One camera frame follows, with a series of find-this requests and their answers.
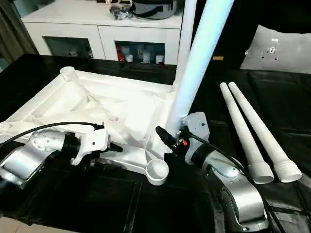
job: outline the threaded tube end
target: threaded tube end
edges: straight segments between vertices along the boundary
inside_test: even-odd
[[[275,164],[274,170],[283,183],[297,181],[302,177],[301,171],[291,160],[285,160]]]

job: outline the curtain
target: curtain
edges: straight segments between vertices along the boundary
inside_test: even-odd
[[[0,55],[11,64],[24,53],[37,50],[9,0],[0,0]]]

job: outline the white cabinet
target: white cabinet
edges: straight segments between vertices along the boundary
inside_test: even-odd
[[[41,55],[105,59],[96,25],[24,23]]]
[[[21,20],[41,55],[117,61],[117,48],[126,48],[134,62],[142,62],[145,52],[150,63],[158,55],[158,61],[177,64],[181,13],[163,20],[115,20],[109,9],[96,1],[56,0]]]
[[[137,53],[140,53],[139,50],[147,50],[153,63],[157,55],[164,55],[165,64],[177,64],[179,29],[113,26],[98,28],[107,60],[118,60],[117,46],[119,45],[130,49],[134,61]]]

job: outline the floor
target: floor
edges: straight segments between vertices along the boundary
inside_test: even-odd
[[[44,227],[40,225],[28,226],[16,220],[2,217],[0,218],[0,233],[74,233],[61,229]]]

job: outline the black cable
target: black cable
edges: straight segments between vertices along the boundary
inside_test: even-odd
[[[225,153],[224,151],[222,151],[220,148],[214,146],[213,144],[210,144],[208,141],[205,141],[203,139],[201,139],[200,137],[194,135],[193,133],[189,132],[189,137],[192,137],[196,140],[198,140],[199,142],[202,142],[203,144],[207,145],[208,147],[213,148],[214,150],[218,151],[219,153],[221,153],[224,157],[226,157],[228,160],[230,160],[240,171],[242,171],[245,175],[245,177],[248,179],[248,181],[258,190],[257,188],[257,184],[254,182],[254,180],[252,179],[252,177],[250,176],[250,174],[248,173],[248,171],[241,165],[239,164],[233,157],[231,157],[230,155],[228,155],[227,153]],[[259,192],[259,194],[261,195],[262,201],[263,201],[263,206],[267,212],[267,217],[268,220],[272,226],[273,231],[274,227],[273,227],[273,222],[271,220],[271,217],[269,215],[269,213],[271,214],[274,222],[276,223],[277,227],[279,228],[281,233],[286,233],[283,226],[281,225],[280,221],[278,220],[278,218],[276,217],[275,213],[273,212],[271,206],[269,205],[269,203],[267,202],[267,200],[263,197],[263,195]]]
[[[45,128],[49,128],[49,127],[54,127],[54,126],[59,126],[59,125],[90,125],[90,126],[93,126],[96,130],[97,129],[103,129],[104,126],[103,125],[98,125],[98,124],[94,124],[94,123],[89,123],[89,122],[80,122],[80,121],[68,121],[68,122],[58,122],[58,123],[52,123],[52,124],[47,124],[47,125],[42,125],[42,126],[39,126],[39,127],[36,127],[36,128],[33,128],[31,130],[27,130],[25,132],[22,132],[18,135],[15,135],[14,137],[11,137],[10,139],[6,140],[5,142],[3,142],[1,145],[0,145],[0,148],[5,146],[6,144],[20,138],[20,137],[23,137],[24,135],[26,134],[29,134],[29,133],[32,133],[34,131],[37,131],[37,130],[42,130],[42,129],[45,129]]]

